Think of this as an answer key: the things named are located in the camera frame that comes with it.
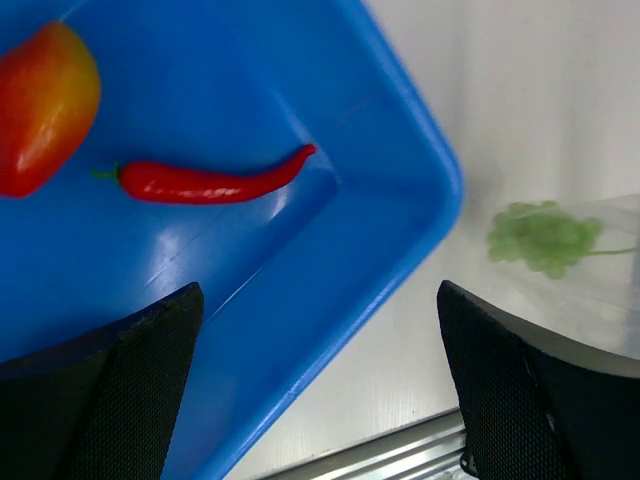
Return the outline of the red chili pepper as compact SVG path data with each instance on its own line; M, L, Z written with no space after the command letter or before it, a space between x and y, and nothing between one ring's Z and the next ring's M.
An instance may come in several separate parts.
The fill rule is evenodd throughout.
M174 205L222 205L252 201L288 185L317 152L313 144L297 149L281 164L251 175L231 175L154 161L134 161L110 171L96 171L98 179L115 181L131 198Z

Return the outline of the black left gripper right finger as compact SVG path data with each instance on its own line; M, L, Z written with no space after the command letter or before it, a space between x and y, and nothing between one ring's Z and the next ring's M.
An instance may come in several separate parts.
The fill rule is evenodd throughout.
M638 360L540 327L448 280L436 300L467 473L638 478Z

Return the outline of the green grape bunch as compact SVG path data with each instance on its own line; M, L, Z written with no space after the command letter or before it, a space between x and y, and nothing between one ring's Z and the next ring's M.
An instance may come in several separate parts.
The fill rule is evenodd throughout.
M529 270L560 280L586 258L637 253L637 247L599 249L604 223L580 218L555 201L514 202L497 213L486 235L487 256L493 263L521 262Z

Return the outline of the clear zip top bag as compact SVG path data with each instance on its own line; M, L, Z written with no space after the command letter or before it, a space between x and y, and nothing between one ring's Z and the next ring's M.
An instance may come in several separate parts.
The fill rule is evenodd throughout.
M540 312L538 324L639 356L639 197L514 202L486 226L488 260Z

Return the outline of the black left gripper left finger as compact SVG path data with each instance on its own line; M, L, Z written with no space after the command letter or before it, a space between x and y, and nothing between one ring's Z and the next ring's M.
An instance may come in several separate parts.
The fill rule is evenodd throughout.
M2 478L160 478L203 311L193 282L2 363Z

